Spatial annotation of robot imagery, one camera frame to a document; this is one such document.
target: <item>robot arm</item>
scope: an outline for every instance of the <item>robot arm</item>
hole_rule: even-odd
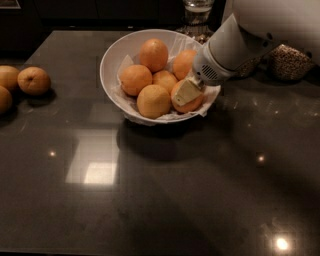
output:
[[[234,0],[232,15],[196,55],[193,73],[206,85],[220,85],[281,43],[320,64],[319,0]]]

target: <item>bowl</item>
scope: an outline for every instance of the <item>bowl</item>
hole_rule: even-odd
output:
[[[119,107],[124,116],[132,122],[144,125],[170,124],[182,122],[197,115],[205,116],[207,110],[217,97],[220,86],[206,86],[205,99],[202,106],[195,112],[179,114],[172,111],[157,119],[149,119],[140,115],[135,98],[127,96],[121,89],[118,79],[119,69],[131,64],[139,64],[139,51],[141,45],[150,38],[162,40],[168,47],[169,60],[165,69],[171,71],[174,57],[184,49],[199,50],[202,45],[194,39],[170,30],[147,29],[130,33],[113,43],[103,55],[100,63],[100,80],[102,87],[110,100]]]

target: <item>dark background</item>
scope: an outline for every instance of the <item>dark background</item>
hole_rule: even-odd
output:
[[[182,0],[19,0],[21,9],[0,9],[0,54],[28,57],[53,30],[141,30],[182,26]],[[209,18],[215,31],[225,0]]]

